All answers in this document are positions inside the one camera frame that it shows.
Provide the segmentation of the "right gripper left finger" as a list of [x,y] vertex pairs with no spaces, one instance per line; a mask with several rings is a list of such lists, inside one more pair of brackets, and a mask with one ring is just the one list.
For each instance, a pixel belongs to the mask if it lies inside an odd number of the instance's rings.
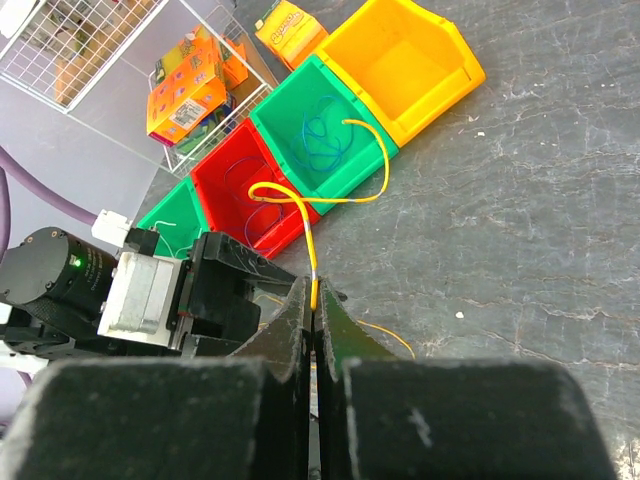
[[56,362],[1,448],[5,479],[303,479],[309,286],[226,357]]

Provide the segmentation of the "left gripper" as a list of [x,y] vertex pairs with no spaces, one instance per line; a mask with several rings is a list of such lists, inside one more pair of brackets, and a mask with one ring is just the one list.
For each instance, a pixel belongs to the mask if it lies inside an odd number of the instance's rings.
[[234,350],[258,331],[256,289],[286,295],[296,276],[222,232],[198,238],[180,266],[169,314],[170,348],[211,339],[218,350]]

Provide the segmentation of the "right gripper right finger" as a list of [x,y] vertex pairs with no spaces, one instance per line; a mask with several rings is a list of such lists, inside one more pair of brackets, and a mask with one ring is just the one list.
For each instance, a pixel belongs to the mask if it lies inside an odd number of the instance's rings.
[[586,396],[539,360],[405,360],[327,281],[314,314],[326,479],[612,479]]

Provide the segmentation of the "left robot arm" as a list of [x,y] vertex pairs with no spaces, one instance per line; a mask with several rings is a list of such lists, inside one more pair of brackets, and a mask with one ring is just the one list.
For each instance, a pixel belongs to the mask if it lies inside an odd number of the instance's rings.
[[221,232],[184,259],[157,254],[155,229],[132,229],[114,256],[60,228],[42,228],[1,261],[1,342],[49,362],[225,356],[259,326],[256,290],[289,292],[294,274]]

